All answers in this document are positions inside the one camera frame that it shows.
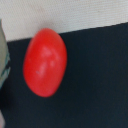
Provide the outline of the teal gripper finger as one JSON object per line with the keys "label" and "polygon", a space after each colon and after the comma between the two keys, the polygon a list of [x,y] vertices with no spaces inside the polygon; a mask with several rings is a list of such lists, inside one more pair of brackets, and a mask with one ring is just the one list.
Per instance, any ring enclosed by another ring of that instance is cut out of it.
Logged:
{"label": "teal gripper finger", "polygon": [[10,69],[7,64],[10,61],[9,50],[5,39],[4,31],[2,29],[2,20],[0,19],[0,89],[7,79]]}

